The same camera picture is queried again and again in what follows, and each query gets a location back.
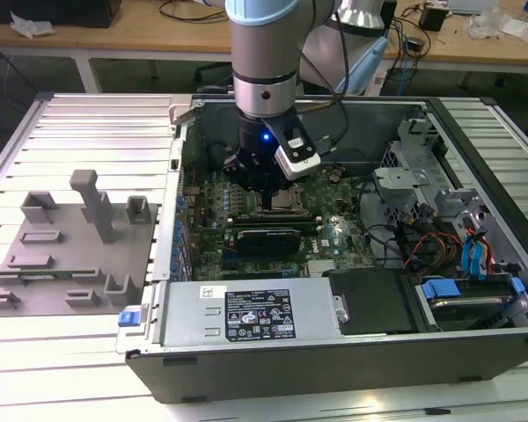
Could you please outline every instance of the metal bracket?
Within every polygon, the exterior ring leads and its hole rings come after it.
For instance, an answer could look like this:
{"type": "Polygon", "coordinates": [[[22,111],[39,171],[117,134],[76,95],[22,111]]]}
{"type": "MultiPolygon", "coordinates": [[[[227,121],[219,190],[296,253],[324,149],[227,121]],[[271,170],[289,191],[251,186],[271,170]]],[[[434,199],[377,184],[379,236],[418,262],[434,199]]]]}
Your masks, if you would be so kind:
{"type": "Polygon", "coordinates": [[[457,217],[476,198],[477,191],[475,189],[442,189],[437,192],[434,202],[440,216],[457,217]]]}

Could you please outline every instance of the blue latch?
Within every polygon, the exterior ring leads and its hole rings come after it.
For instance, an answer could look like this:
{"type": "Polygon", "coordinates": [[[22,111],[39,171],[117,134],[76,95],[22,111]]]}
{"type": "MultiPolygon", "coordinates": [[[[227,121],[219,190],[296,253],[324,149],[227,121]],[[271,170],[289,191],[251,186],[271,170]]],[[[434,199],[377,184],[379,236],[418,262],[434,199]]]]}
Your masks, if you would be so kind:
{"type": "Polygon", "coordinates": [[[514,288],[515,292],[517,292],[517,295],[521,295],[526,291],[524,283],[518,277],[513,277],[510,282],[512,283],[512,287],[514,288]]]}
{"type": "Polygon", "coordinates": [[[433,279],[422,285],[422,292],[427,299],[435,297],[458,297],[461,296],[454,279],[433,279]]]}
{"type": "Polygon", "coordinates": [[[123,310],[120,312],[120,317],[117,324],[120,327],[138,327],[141,325],[141,311],[123,310]]]}

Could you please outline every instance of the wire bundle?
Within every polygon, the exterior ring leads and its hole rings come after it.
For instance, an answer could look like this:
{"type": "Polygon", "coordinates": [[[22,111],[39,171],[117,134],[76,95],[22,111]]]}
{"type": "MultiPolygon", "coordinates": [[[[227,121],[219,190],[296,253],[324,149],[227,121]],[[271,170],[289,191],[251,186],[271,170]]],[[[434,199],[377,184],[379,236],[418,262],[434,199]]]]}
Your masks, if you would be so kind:
{"type": "Polygon", "coordinates": [[[463,244],[459,241],[457,236],[451,235],[444,232],[430,232],[421,237],[421,240],[414,246],[413,252],[411,253],[411,258],[405,261],[405,267],[410,266],[414,263],[414,255],[418,252],[421,246],[428,240],[434,240],[438,245],[438,255],[436,259],[426,265],[426,263],[421,262],[424,268],[418,272],[419,276],[431,275],[436,272],[441,266],[445,264],[450,264],[456,258],[458,251],[461,250],[463,244]]]}
{"type": "MultiPolygon", "coordinates": [[[[475,234],[475,230],[471,227],[467,228],[467,234],[469,236],[473,236],[475,234]]],[[[493,265],[493,250],[491,249],[491,246],[489,246],[483,237],[478,238],[477,241],[483,246],[483,250],[485,251],[485,269],[487,270],[487,273],[494,274],[495,272],[491,266],[493,265]]]]}
{"type": "Polygon", "coordinates": [[[179,0],[168,0],[167,2],[162,3],[158,7],[158,11],[161,15],[166,16],[167,18],[178,20],[179,22],[186,22],[188,24],[216,24],[218,22],[224,22],[227,20],[227,13],[225,11],[218,11],[216,13],[210,13],[209,15],[200,16],[198,18],[184,18],[176,15],[176,4],[179,0]],[[172,12],[165,10],[165,7],[169,4],[172,4],[172,12]]]}
{"type": "Polygon", "coordinates": [[[391,66],[391,68],[389,69],[389,71],[387,72],[387,78],[392,80],[392,81],[395,81],[395,79],[392,79],[392,75],[393,73],[395,72],[396,68],[397,68],[397,64],[399,64],[399,69],[400,69],[400,72],[401,72],[401,75],[400,75],[400,78],[397,79],[397,82],[400,82],[400,94],[401,95],[403,93],[403,91],[408,88],[408,86],[410,86],[411,82],[413,81],[413,78],[414,76],[416,75],[416,72],[418,70],[418,63],[419,61],[425,57],[430,49],[432,48],[432,39],[430,38],[430,35],[424,30],[422,29],[420,26],[418,26],[415,22],[407,19],[407,18],[403,18],[403,17],[407,17],[409,16],[410,13],[412,13],[413,11],[415,10],[420,10],[420,9],[411,9],[411,8],[414,8],[415,6],[416,7],[421,7],[423,6],[424,4],[416,4],[414,6],[409,6],[408,8],[406,8],[403,13],[401,14],[401,17],[400,18],[393,18],[392,20],[392,23],[391,23],[391,26],[390,28],[393,29],[396,33],[397,33],[397,41],[398,41],[398,52],[397,52],[397,57],[395,58],[395,61],[393,62],[393,65],[391,66]],[[403,23],[408,23],[410,25],[412,25],[414,28],[416,28],[417,30],[419,30],[420,32],[422,32],[426,39],[427,39],[427,42],[425,44],[425,48],[421,51],[421,52],[413,52],[413,51],[409,51],[407,49],[407,36],[405,35],[405,30],[404,30],[404,25],[403,23]],[[409,77],[405,77],[405,74],[407,73],[407,58],[410,58],[410,59],[413,59],[413,65],[411,67],[411,70],[412,70],[412,74],[411,76],[409,77]]]}

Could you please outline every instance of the open computer chassis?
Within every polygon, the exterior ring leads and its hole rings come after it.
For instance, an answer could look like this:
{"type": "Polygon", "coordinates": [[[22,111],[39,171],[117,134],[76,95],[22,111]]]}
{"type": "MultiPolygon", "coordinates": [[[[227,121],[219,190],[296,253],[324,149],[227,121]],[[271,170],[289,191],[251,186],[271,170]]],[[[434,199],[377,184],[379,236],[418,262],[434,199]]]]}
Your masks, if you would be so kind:
{"type": "MultiPolygon", "coordinates": [[[[173,97],[155,282],[117,342],[158,401],[471,382],[528,360],[528,218],[479,148],[528,154],[516,127],[471,98],[346,104],[338,154],[279,193],[274,223],[218,166],[234,101],[173,97]],[[281,253],[247,240],[278,230],[296,232],[281,253]]],[[[320,139],[338,112],[303,123],[320,139]]]]}

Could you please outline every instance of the cable clutter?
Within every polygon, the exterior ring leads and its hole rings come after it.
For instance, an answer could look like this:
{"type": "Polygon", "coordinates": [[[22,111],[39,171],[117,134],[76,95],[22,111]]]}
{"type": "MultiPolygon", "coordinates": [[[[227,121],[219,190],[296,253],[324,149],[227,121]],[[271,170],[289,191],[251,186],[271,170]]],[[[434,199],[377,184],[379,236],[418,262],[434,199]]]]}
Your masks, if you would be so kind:
{"type": "Polygon", "coordinates": [[[168,0],[158,7],[158,11],[161,15],[166,16],[167,18],[178,20],[180,22],[186,22],[188,24],[216,24],[228,20],[227,13],[225,11],[210,13],[209,15],[200,16],[197,18],[184,18],[182,16],[178,16],[176,14],[176,6],[179,2],[180,0],[168,0]],[[166,11],[166,6],[170,4],[173,6],[172,11],[166,11]]]}

